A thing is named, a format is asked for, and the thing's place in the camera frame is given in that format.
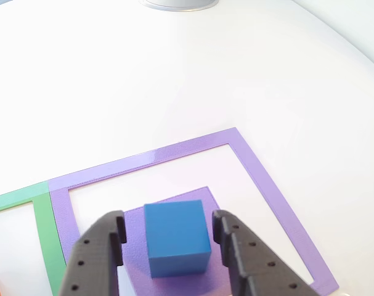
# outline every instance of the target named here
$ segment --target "metal base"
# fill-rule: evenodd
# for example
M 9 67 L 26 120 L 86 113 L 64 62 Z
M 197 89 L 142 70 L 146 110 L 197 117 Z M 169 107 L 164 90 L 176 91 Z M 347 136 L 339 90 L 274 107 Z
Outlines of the metal base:
M 141 4 L 149 8 L 165 11 L 196 11 L 213 7 L 219 0 L 191 0 L 192 6 L 177 6 L 177 0 L 139 0 Z

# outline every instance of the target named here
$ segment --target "blue cube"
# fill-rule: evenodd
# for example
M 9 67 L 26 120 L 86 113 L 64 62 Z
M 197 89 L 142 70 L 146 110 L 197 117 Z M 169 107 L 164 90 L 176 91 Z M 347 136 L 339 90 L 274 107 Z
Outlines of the blue cube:
M 211 255 L 201 200 L 144 205 L 152 278 L 204 273 Z

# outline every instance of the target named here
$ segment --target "purple square pad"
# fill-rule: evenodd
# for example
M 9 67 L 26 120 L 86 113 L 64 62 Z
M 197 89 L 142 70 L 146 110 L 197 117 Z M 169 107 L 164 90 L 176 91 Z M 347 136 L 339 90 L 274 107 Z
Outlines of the purple square pad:
M 229 296 L 228 269 L 222 265 L 221 250 L 213 241 L 211 214 L 219 209 L 208 187 L 187 192 L 163 202 L 201 200 L 209 232 L 211 257 L 207 272 L 190 276 L 152 279 L 148 264 L 143 207 L 125 212 L 128 243 L 123 245 L 123 258 L 136 296 Z

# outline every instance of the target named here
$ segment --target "purple mat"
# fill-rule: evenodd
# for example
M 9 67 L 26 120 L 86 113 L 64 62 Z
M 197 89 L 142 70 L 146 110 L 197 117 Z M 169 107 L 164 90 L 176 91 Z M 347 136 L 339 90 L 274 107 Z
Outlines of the purple mat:
M 159 203 L 187 200 L 201 200 L 203 203 L 211 244 L 207 272 L 191 276 L 152 279 L 145 238 L 144 209 L 141 207 L 127 211 L 125 221 L 128 243 L 123 245 L 123 257 L 136 296 L 229 296 L 231 294 L 228 269 L 223 267 L 221 249 L 213 241 L 211 214 L 219 207 L 210 190 L 207 187 L 200 188 Z
M 270 209 L 278 219 L 278 222 L 280 222 L 295 249 L 298 251 L 306 268 L 314 279 L 311 287 L 321 296 L 329 295 L 337 290 L 339 285 L 313 241 L 272 178 L 262 166 L 262 163 L 258 160 L 257 156 L 236 128 L 226 129 L 199 138 L 179 142 L 49 180 L 48 184 L 52 209 L 54 211 L 55 222 L 57 223 L 59 239 L 66 262 L 69 259 L 73 244 L 80 237 L 70 202 L 70 189 L 152 167 L 160 163 L 227 144 L 232 148 L 233 152 L 244 166 L 244 169 L 261 192 L 265 201 L 270 206 Z

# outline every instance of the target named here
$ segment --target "green tape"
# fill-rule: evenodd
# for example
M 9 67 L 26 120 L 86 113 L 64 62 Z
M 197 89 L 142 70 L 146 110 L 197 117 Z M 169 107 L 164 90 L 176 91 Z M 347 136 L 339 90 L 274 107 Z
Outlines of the green tape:
M 54 213 L 52 212 L 50 193 L 34 197 L 33 209 L 51 291 L 53 295 L 58 295 L 66 263 L 55 225 Z
M 66 263 L 55 224 L 47 182 L 0 195 L 0 211 L 28 202 L 33 203 L 44 264 L 52 294 L 56 296 L 60 289 Z
M 20 202 L 23 200 L 31 200 L 33 197 L 37 195 L 41 195 L 48 192 L 49 186 L 47 182 L 41 182 L 25 188 L 21 188 L 16 191 L 2 194 L 0 195 L 0 210 L 14 207 L 14 205 L 16 204 L 21 204 Z

